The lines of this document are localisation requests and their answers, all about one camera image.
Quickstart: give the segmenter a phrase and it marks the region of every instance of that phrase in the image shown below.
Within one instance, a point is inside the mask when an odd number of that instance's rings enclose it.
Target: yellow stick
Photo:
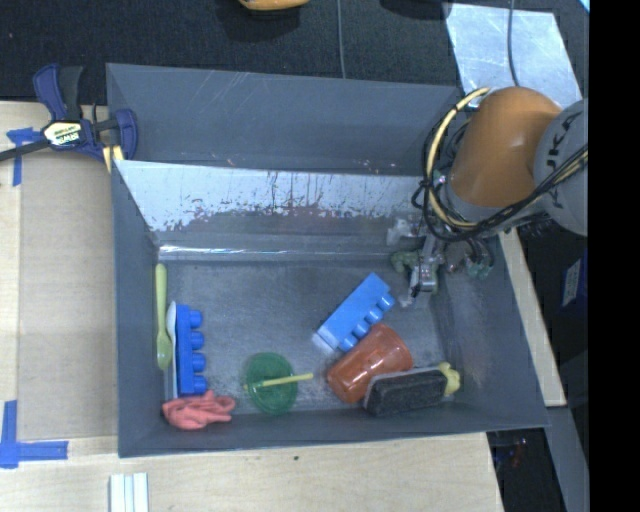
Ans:
[[[254,388],[266,388],[267,386],[278,386],[280,384],[290,384],[291,382],[298,382],[300,380],[309,380],[313,378],[313,373],[303,373],[301,375],[291,375],[290,377],[280,377],[279,379],[263,380],[252,384]]]

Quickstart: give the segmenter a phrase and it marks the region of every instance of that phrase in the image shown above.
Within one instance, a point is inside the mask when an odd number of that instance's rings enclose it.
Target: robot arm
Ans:
[[[452,120],[480,97],[454,154],[442,151],[447,137],[457,137],[447,133]],[[463,98],[425,144],[424,179],[413,203],[427,230],[410,296],[436,292],[444,263],[453,270],[465,261],[471,275],[486,276],[492,255],[484,240],[501,231],[553,220],[586,236],[587,170],[588,100],[563,110],[524,87],[479,89]],[[456,261],[448,261],[451,254]]]

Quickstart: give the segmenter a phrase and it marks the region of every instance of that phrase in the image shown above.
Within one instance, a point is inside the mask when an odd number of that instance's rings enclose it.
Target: black eraser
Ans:
[[[374,416],[422,409],[442,401],[447,377],[434,369],[377,375],[369,382],[364,408]]]

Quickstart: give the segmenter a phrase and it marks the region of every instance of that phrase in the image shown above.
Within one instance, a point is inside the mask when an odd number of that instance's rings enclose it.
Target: gray bin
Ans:
[[[110,109],[131,108],[140,127],[136,160],[112,172],[121,457],[547,425],[497,239],[486,280],[442,276],[436,295],[384,318],[416,366],[447,360],[461,372],[452,400],[374,418],[333,395],[324,373],[340,354],[313,342],[370,272],[406,297],[389,257],[415,241],[388,247],[386,230],[410,211],[422,144],[455,88],[120,65],[108,80]],[[237,400],[228,424],[185,432],[161,414],[158,261],[169,300],[203,313],[204,375]],[[315,374],[285,415],[242,390],[243,365],[262,351]]]

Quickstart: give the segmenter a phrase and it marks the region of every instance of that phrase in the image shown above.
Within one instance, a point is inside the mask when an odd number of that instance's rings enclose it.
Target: orange object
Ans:
[[[209,423],[231,421],[229,412],[236,406],[230,396],[215,396],[211,389],[204,395],[174,398],[162,404],[167,421],[181,430],[198,430]]]
[[[378,322],[327,373],[333,392],[347,403],[364,398],[372,377],[413,368],[413,358],[400,336]]]
[[[309,0],[239,0],[252,11],[280,11],[306,4]]]

